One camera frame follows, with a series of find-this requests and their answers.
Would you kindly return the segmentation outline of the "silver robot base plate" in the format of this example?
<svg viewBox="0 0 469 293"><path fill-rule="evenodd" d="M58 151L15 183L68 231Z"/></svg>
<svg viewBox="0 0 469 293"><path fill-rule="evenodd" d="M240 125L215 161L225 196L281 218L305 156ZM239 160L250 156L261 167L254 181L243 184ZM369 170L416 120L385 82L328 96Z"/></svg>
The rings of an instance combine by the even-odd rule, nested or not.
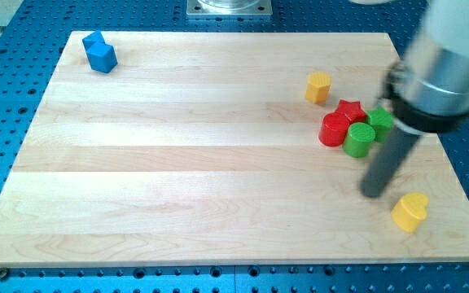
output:
<svg viewBox="0 0 469 293"><path fill-rule="evenodd" d="M272 15L271 0L187 0L188 16Z"/></svg>

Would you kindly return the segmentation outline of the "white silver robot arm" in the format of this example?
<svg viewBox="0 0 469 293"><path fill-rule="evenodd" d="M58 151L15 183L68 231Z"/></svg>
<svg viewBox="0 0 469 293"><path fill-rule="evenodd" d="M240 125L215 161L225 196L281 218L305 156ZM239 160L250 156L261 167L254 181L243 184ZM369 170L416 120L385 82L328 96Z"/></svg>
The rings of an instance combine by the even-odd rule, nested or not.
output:
<svg viewBox="0 0 469 293"><path fill-rule="evenodd" d="M412 135L443 133L469 116L469 0L432 0L385 80L394 124Z"/></svg>

